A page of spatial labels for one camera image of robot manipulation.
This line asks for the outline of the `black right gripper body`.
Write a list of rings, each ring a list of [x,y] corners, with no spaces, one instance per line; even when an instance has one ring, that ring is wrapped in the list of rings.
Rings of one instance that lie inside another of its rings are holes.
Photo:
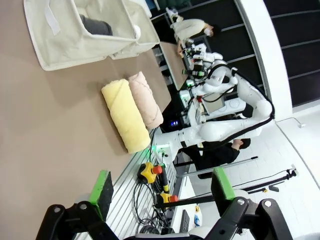
[[[196,70],[196,69],[188,69],[186,70],[186,74],[189,79],[194,81],[204,81],[208,77],[208,70],[206,68]]]

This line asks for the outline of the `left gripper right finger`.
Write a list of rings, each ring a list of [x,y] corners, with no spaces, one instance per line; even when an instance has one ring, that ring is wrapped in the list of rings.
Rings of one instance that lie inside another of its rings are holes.
[[[255,203],[236,196],[223,168],[212,171],[211,192],[220,219],[207,234],[208,240],[231,240],[240,229],[248,229],[256,240],[293,238],[278,203],[267,198]]]

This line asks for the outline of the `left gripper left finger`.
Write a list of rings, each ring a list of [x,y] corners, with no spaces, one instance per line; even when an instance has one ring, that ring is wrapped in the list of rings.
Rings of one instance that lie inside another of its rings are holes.
[[[93,240],[116,240],[118,237],[106,223],[114,188],[111,172],[100,171],[88,200],[65,208],[53,204],[47,208],[38,230],[37,240],[74,240],[88,233]]]

